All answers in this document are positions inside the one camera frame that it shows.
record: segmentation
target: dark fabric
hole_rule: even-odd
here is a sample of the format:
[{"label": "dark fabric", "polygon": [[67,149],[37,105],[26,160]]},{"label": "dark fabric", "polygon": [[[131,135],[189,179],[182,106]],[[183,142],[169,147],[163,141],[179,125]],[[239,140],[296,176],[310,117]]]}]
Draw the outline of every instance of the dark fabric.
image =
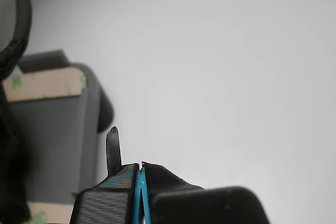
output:
[{"label": "dark fabric", "polygon": [[23,185],[29,168],[24,144],[0,87],[0,222],[3,224],[21,223],[30,216]]}]

